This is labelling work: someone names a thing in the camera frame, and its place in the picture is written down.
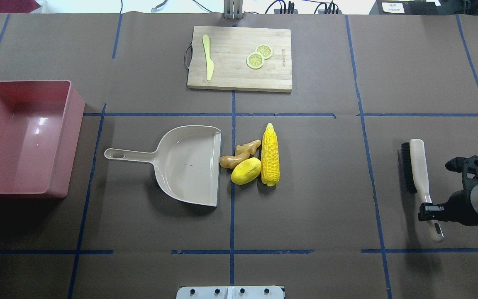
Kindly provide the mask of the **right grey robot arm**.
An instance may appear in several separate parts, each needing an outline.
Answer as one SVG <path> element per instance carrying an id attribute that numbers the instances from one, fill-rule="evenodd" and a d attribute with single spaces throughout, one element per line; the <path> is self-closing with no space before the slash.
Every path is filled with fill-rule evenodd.
<path id="1" fill-rule="evenodd" d="M 417 214 L 418 220 L 478 226 L 478 156 L 455 157 L 444 166 L 450 172 L 462 174 L 463 189 L 452 193 L 444 203 L 422 203 Z"/>

